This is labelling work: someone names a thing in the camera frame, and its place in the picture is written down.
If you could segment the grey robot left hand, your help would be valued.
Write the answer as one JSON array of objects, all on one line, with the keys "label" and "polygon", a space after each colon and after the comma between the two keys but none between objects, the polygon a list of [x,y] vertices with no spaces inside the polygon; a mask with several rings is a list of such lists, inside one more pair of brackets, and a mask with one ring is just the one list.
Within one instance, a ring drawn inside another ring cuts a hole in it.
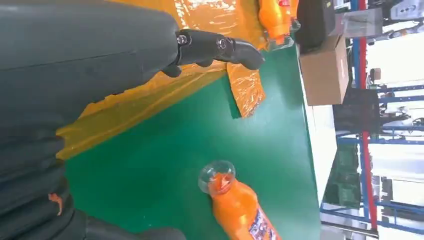
[{"label": "grey robot left hand", "polygon": [[183,240],[165,227],[131,233],[74,206],[57,130],[87,105],[157,73],[213,61],[257,70],[249,42],[181,29],[168,13],[106,0],[0,3],[0,237],[3,240]]}]

